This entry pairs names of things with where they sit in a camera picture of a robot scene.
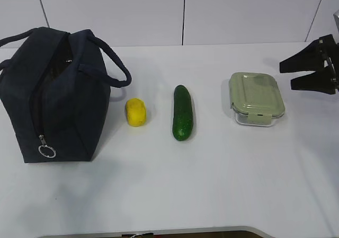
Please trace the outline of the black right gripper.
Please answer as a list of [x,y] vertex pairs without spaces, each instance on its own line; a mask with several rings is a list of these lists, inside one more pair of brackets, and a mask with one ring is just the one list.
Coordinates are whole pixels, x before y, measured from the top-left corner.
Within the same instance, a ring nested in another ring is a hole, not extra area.
[[338,44],[329,34],[279,63],[280,73],[314,73],[291,80],[291,89],[335,94],[338,90]]

